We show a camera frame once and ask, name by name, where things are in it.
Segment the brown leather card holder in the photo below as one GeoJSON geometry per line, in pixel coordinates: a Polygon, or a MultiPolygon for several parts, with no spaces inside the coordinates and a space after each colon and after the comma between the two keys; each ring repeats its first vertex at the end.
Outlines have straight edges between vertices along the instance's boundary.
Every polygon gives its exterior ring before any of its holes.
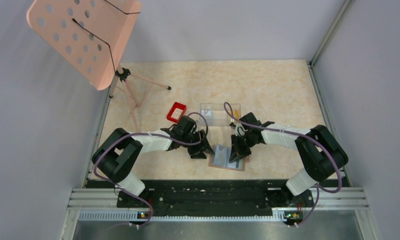
{"type": "Polygon", "coordinates": [[[248,157],[234,162],[229,162],[231,148],[222,145],[214,145],[212,148],[215,154],[211,155],[209,158],[209,167],[238,172],[245,171],[245,166],[249,162],[248,157]]]}

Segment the silver VIP card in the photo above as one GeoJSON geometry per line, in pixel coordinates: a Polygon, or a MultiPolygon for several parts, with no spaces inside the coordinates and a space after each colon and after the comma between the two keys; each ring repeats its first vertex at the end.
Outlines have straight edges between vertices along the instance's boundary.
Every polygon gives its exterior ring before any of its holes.
{"type": "Polygon", "coordinates": [[[225,162],[225,167],[228,169],[233,169],[233,170],[243,170],[244,169],[244,160],[236,159],[234,161],[231,161],[230,158],[228,158],[225,162]]]}
{"type": "Polygon", "coordinates": [[[230,151],[231,149],[226,146],[217,145],[214,150],[215,155],[212,160],[213,165],[225,167],[225,162],[230,157],[230,151]]]}

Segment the clear acrylic card box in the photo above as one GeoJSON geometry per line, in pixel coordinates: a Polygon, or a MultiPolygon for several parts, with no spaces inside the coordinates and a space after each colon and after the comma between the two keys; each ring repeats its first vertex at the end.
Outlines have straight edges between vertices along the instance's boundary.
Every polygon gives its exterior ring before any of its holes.
{"type": "MultiPolygon", "coordinates": [[[[241,114],[241,104],[230,103],[230,105],[233,111],[240,111],[241,114]]],[[[206,119],[209,127],[229,127],[237,124],[237,122],[227,114],[224,110],[224,105],[221,103],[201,103],[199,113],[206,119]]],[[[198,117],[197,123],[199,123],[200,126],[206,126],[202,117],[198,117]]]]}

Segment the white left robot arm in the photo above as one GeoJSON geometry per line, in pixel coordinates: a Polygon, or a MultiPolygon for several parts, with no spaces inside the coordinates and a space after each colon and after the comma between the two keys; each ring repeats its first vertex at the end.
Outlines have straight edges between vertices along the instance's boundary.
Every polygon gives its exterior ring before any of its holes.
{"type": "Polygon", "coordinates": [[[129,192],[129,201],[137,207],[146,204],[145,184],[132,173],[139,155],[149,152],[168,152],[186,148],[192,159],[205,159],[214,155],[207,140],[208,129],[198,129],[187,115],[170,127],[153,132],[127,132],[115,129],[91,158],[94,174],[101,171],[104,179],[119,189],[129,192]]]}

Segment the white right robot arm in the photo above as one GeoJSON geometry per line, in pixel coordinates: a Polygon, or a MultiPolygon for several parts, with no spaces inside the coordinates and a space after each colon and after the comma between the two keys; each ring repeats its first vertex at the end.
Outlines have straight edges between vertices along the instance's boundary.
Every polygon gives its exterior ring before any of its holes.
{"type": "Polygon", "coordinates": [[[251,112],[235,126],[231,143],[230,163],[249,157],[251,148],[259,144],[298,151],[303,168],[281,188],[281,200],[287,206],[296,205],[303,192],[338,173],[348,163],[346,152],[326,126],[302,129],[273,121],[262,123],[251,112]]]}

